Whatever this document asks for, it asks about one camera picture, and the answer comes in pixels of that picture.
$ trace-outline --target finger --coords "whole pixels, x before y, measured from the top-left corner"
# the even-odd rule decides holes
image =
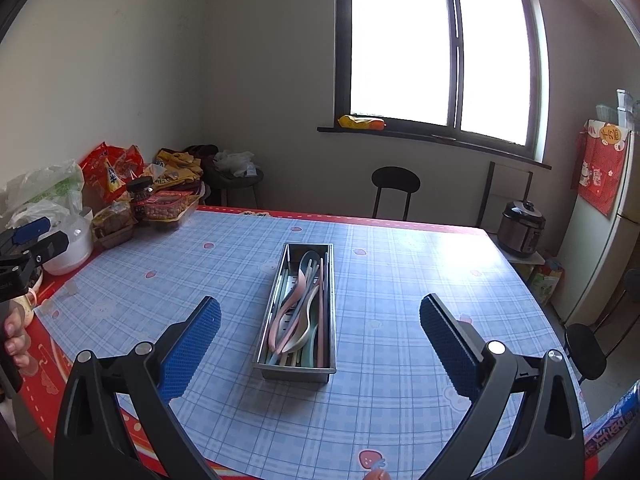
[[[27,354],[14,355],[14,363],[18,368],[25,368],[29,365],[29,356]]]
[[[20,373],[26,377],[33,377],[38,371],[38,362],[28,352],[22,356],[26,358],[26,364],[20,368]]]
[[[11,314],[4,320],[4,331],[8,337],[13,337],[20,332],[22,328],[22,322],[24,320],[24,309],[22,305],[17,302],[12,302],[15,307]]]
[[[11,338],[4,343],[4,348],[9,355],[25,353],[30,346],[31,337],[27,333]]]

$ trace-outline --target red snack bag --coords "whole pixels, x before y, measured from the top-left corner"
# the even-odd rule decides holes
[[[144,162],[137,146],[128,150],[102,142],[80,163],[84,181],[107,205],[126,191],[126,184],[142,174]]]

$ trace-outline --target black stool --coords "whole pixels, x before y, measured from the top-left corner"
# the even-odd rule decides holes
[[[409,213],[409,201],[411,200],[412,193],[415,193],[420,189],[420,179],[413,172],[406,170],[405,168],[397,168],[396,166],[385,166],[379,168],[371,175],[371,181],[373,185],[378,188],[376,195],[376,203],[373,206],[372,218],[375,218],[378,214],[378,205],[380,204],[380,192],[382,188],[397,189],[406,193],[406,203],[404,204],[404,215],[402,220],[406,221],[406,216]]]
[[[230,173],[220,173],[217,170],[209,171],[203,177],[204,181],[209,185],[212,190],[220,190],[220,205],[229,205],[229,190],[240,189],[242,187],[251,187],[254,191],[255,207],[256,209],[262,208],[260,197],[258,195],[257,186],[258,183],[264,178],[264,173],[255,168],[255,176],[233,176]]]
[[[618,342],[613,345],[613,348],[606,354],[602,351],[595,333],[604,322],[609,319],[609,316],[615,312],[627,294],[635,303],[640,301],[640,269],[629,269],[625,273],[623,284],[625,286],[624,292],[609,313],[597,324],[593,332],[588,326],[581,323],[569,325],[564,332],[564,350],[567,352],[567,357],[571,357],[575,367],[578,368],[578,371],[582,374],[578,380],[578,384],[582,384],[585,379],[594,381],[604,373],[604,370],[607,368],[607,358],[620,346],[620,343],[624,341],[625,337],[631,332],[631,329],[640,319],[640,314],[638,314]]]

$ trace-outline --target jar lid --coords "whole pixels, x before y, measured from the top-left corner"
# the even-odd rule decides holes
[[[127,184],[127,191],[130,193],[137,193],[146,189],[147,187],[151,187],[154,180],[151,176],[141,176],[129,182]]]

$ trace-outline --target blue gripper pad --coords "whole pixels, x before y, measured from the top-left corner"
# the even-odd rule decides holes
[[[474,402],[480,395],[478,350],[436,294],[420,304],[420,325],[459,396]]]
[[[206,296],[186,321],[177,324],[185,324],[186,327],[160,363],[158,392],[166,404],[175,397],[181,397],[187,389],[220,329],[221,320],[220,304]]]

